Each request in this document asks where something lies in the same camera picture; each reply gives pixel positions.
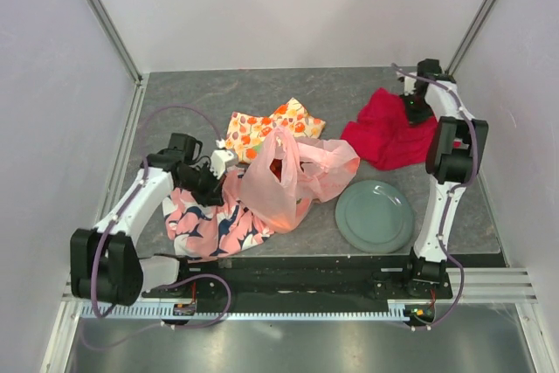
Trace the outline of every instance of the plate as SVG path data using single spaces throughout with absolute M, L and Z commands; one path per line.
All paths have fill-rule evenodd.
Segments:
M 335 206 L 343 237 L 368 253 L 390 253 L 413 235 L 413 210 L 400 191 L 387 183 L 361 181 L 349 186 Z

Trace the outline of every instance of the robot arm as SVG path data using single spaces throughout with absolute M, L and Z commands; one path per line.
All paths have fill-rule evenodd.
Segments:
M 179 261 L 154 256 L 138 259 L 135 251 L 140 233 L 155 209 L 171 191 L 185 188 L 201 205 L 223 204 L 224 174 L 237 157 L 217 142 L 210 162 L 197 166 L 202 143 L 189 135 L 173 134 L 169 146 L 147 158 L 148 178 L 140 169 L 117 205 L 93 229 L 78 229 L 70 242 L 72 294 L 91 298 L 93 258 L 100 238 L 110 229 L 97 275 L 99 301 L 132 305 L 141 291 L 176 281 Z
M 414 76 L 436 80 L 437 85 L 417 81 Z M 439 284 L 445 274 L 446 254 L 452 221 L 466 188 L 455 188 L 467 182 L 473 170 L 472 139 L 466 117 L 473 124 L 478 149 L 478 164 L 487 138 L 486 121 L 476 120 L 464 107 L 458 107 L 447 92 L 457 93 L 454 79 L 442 73 L 438 60 L 427 59 L 418 64 L 418 73 L 404 76 L 406 115 L 411 124 L 423 122 L 431 116 L 438 120 L 437 129 L 425 160 L 430 174 L 429 202 L 419 237 L 410 255 L 411 280 Z M 447 200 L 450 200 L 445 213 Z

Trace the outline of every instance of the cable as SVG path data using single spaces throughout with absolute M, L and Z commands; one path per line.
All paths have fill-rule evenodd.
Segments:
M 227 281 L 225 281 L 224 279 L 222 279 L 221 277 L 219 277 L 216 274 L 198 274 L 198 275 L 194 275 L 192 277 L 189 277 L 186 280 L 181 280 L 178 281 L 176 283 L 173 284 L 169 284 L 166 286 L 159 286 L 156 287 L 155 290 L 166 290 L 168 288 L 177 288 L 180 286 L 184 286 L 185 284 L 190 283 L 191 281 L 197 281 L 197 280 L 204 280 L 204 279 L 210 279 L 210 280 L 217 280 L 219 281 L 221 284 L 224 285 L 225 287 L 225 291 L 227 292 L 227 302 L 225 303 L 225 307 L 224 309 L 221 311 L 221 313 L 215 317 L 214 319 L 212 319 L 211 321 L 207 321 L 204 323 L 199 323 L 199 324 L 186 324 L 186 325 L 171 325 L 170 328 L 175 330 L 175 329 L 200 329 L 200 328 L 207 328 L 211 325 L 214 325 L 216 323 L 218 323 L 219 321 L 221 321 L 224 316 L 227 315 L 227 313 L 229 312 L 229 308 L 231 307 L 231 301 L 232 301 L 232 293 L 231 293 L 231 288 L 229 287 L 229 284 L 227 284 Z M 113 342 L 111 344 L 108 344 L 106 346 L 103 347 L 97 347 L 94 346 L 92 344 L 90 344 L 89 342 L 87 342 L 86 337 L 84 335 L 84 327 L 83 325 L 79 326 L 79 340 L 81 341 L 81 343 L 84 345 L 84 347 L 86 347 L 87 349 L 91 350 L 91 351 L 96 351 L 96 352 L 102 352 L 102 351 L 107 351 L 108 349 L 113 349 L 114 347 L 117 347 L 119 345 L 121 345 L 122 343 L 128 341 L 131 338 L 134 338 L 135 336 L 138 336 L 139 334 L 143 334 L 144 332 L 147 332 L 151 329 L 155 329 L 157 327 L 161 327 L 161 326 L 166 326 L 166 324 L 161 321 L 161 322 L 157 322 L 157 323 L 151 323 L 143 328 L 138 329 L 137 331 L 133 332 L 130 335 L 125 336 L 124 338 L 121 338 L 120 340 Z
M 196 283 L 192 283 L 192 303 L 196 303 Z
M 435 290 L 431 289 L 431 303 L 429 304 L 429 309 L 435 307 L 436 302 L 437 302 L 437 295 L 435 294 Z
M 140 129 L 138 130 L 138 142 L 140 143 L 140 149 L 142 150 L 142 152 L 143 152 L 143 147 L 144 147 L 144 143 L 145 143 L 145 141 L 144 141 L 145 132 L 146 132 L 146 129 L 148 127 L 148 124 L 154 119 L 154 117 L 157 114 L 159 114 L 163 111 L 166 111 L 168 109 L 171 109 L 171 108 L 189 109 L 190 111 L 194 111 L 195 113 L 201 115 L 206 121 L 208 121 L 208 123 L 213 128 L 214 132 L 216 133 L 217 139 L 218 140 L 221 139 L 221 134 L 219 133 L 219 129 L 217 128 L 217 125 L 210 119 L 210 117 L 208 117 L 202 111 L 200 111 L 197 108 L 192 107 L 190 105 L 172 104 L 172 105 L 167 105 L 166 107 L 158 108 L 153 113 L 148 115 L 148 118 L 146 118 L 146 120 L 144 121 L 144 123 L 142 124 Z M 146 153 L 142 153 L 142 161 L 143 161 L 143 174 L 142 174 L 141 179 L 145 183 L 145 182 L 148 181 L 148 175 L 149 175 L 148 155 Z M 97 249 L 95 250 L 95 255 L 93 257 L 92 273 L 91 273 L 91 292 L 90 292 L 91 299 L 90 300 L 91 300 L 91 303 L 92 303 L 93 313 L 95 314 L 95 317 L 97 317 L 97 318 L 107 317 L 113 311 L 114 306 L 115 306 L 115 305 L 112 305 L 109 309 L 107 309 L 105 311 L 105 313 L 102 314 L 101 311 L 99 310 L 99 302 L 97 300 L 97 275 L 98 275 L 98 272 L 99 272 L 99 263 L 100 263 L 100 260 L 101 260 L 101 254 L 103 253 L 103 248 L 105 246 L 105 242 L 107 242 L 107 237 L 108 237 L 109 233 L 111 232 L 111 230 L 114 228 L 114 226 L 117 224 L 118 219 L 121 217 L 122 213 L 127 209 L 127 207 L 130 205 L 130 203 L 132 203 L 134 198 L 138 195 L 141 188 L 142 188 L 142 186 L 140 184 L 136 185 L 136 187 L 134 188 L 132 193 L 128 196 L 126 201 L 124 203 L 122 203 L 122 206 L 115 212 L 115 218 L 108 223 L 107 228 L 105 229 L 105 231 L 102 233 L 102 235 L 100 237 L 99 244 L 97 245 Z
M 433 322 L 435 322 L 435 320 L 437 319 L 437 309 L 435 307 L 432 308 L 433 311 Z M 424 321 L 423 319 L 421 319 L 418 314 L 411 314 L 415 319 L 417 319 L 418 321 L 420 321 L 421 323 L 425 324 L 425 325 L 429 325 L 431 326 L 433 324 L 433 322 L 428 322 L 428 321 Z
M 421 329 L 423 328 L 428 328 L 431 329 L 431 327 L 435 327 L 437 326 L 440 322 L 442 322 L 449 314 L 452 313 L 452 311 L 456 308 L 456 306 L 458 306 L 458 302 L 460 300 L 460 298 L 462 297 L 462 293 L 464 292 L 464 280 L 465 280 L 465 273 L 464 273 L 464 267 L 462 266 L 462 264 L 460 264 L 446 249 L 445 244 L 443 243 L 443 239 L 441 239 L 443 237 L 443 231 L 445 229 L 445 221 L 446 218 L 448 216 L 448 211 L 450 210 L 450 206 L 452 203 L 452 197 L 454 195 L 454 192 L 458 189 L 458 188 L 465 188 L 465 187 L 469 187 L 470 185 L 473 184 L 473 182 L 475 181 L 476 176 L 478 175 L 478 139 L 475 135 L 475 128 L 473 126 L 472 121 L 467 117 L 466 113 L 464 112 L 465 109 L 462 106 L 462 103 L 460 102 L 460 98 L 458 96 L 457 93 L 455 93 L 451 88 L 449 88 L 448 86 L 443 85 L 442 83 L 437 82 L 436 80 L 431 80 L 431 79 L 427 79 L 427 78 L 423 78 L 421 76 L 417 76 L 415 74 L 411 74 L 406 72 L 404 69 L 402 69 L 402 67 L 398 66 L 396 63 L 392 63 L 392 67 L 400 74 L 402 74 L 403 76 L 406 76 L 408 78 L 412 78 L 415 80 L 420 80 L 423 82 L 427 82 L 427 83 L 431 83 L 434 86 L 440 87 L 441 89 L 444 89 L 445 91 L 447 91 L 451 97 L 454 99 L 454 102 L 456 103 L 456 107 L 459 110 L 459 114 L 460 117 L 462 117 L 462 119 L 466 122 L 466 125 L 468 126 L 468 132 L 470 134 L 470 137 L 472 139 L 472 173 L 470 174 L 470 178 L 465 181 L 464 183 L 460 183 L 457 185 L 454 185 L 449 191 L 448 191 L 448 197 L 446 199 L 445 202 L 445 208 L 443 209 L 443 215 L 441 217 L 440 220 L 440 226 L 438 227 L 438 245 L 440 246 L 440 249 L 443 251 L 443 253 L 445 254 L 445 256 L 459 269 L 460 271 L 460 286 L 459 286 L 459 290 L 456 293 L 456 298 L 454 299 L 454 301 L 452 302 L 451 306 L 448 308 L 448 310 L 437 320 L 435 320 L 429 327 L 420 327 Z
M 199 156 L 192 164 L 198 165 L 202 160 L 207 161 L 207 163 L 211 163 L 211 158 L 208 155 Z

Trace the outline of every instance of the pink plastic bag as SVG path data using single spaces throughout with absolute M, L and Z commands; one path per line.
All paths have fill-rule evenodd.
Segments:
M 270 170 L 281 160 L 280 180 Z M 326 202 L 345 189 L 359 167 L 359 156 L 344 140 L 294 139 L 275 128 L 245 173 L 239 198 L 272 230 L 286 233 L 299 225 L 311 203 Z

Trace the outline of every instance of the metal floor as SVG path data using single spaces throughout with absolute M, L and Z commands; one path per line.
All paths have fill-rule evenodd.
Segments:
M 348 121 L 354 121 L 370 95 L 379 87 L 401 90 L 392 69 L 333 68 L 286 70 L 233 70 L 209 72 L 152 73 L 141 108 L 140 124 L 151 112 L 173 103 L 188 103 L 204 110 L 226 132 L 231 113 L 269 115 L 292 97 L 308 112 L 326 121 L 322 138 L 339 138 Z M 173 132 L 194 135 L 213 146 L 214 136 L 193 113 L 179 109 L 160 114 L 146 133 L 144 150 L 167 146 Z M 140 163 L 138 136 L 128 161 L 124 188 L 133 181 Z M 378 171 L 362 162 L 355 181 L 378 179 L 404 193 L 415 213 L 415 235 L 400 252 L 407 254 L 419 234 L 429 196 L 428 176 L 423 165 Z M 334 216 L 336 200 L 317 204 L 301 225 L 287 235 L 276 234 L 263 245 L 242 252 L 243 256 L 355 255 L 355 249 L 339 233 Z M 157 252 L 174 253 L 161 210 L 156 211 L 140 236 L 137 250 L 148 257 Z M 469 188 L 456 213 L 449 243 L 452 253 L 490 253 L 500 250 L 496 231 L 481 187 Z
M 438 305 L 438 311 L 445 307 Z M 107 345 L 153 321 L 90 320 Z M 514 305 L 467 306 L 430 332 L 378 321 L 226 321 L 207 329 L 152 329 L 104 352 L 74 343 L 68 373 L 531 373 Z

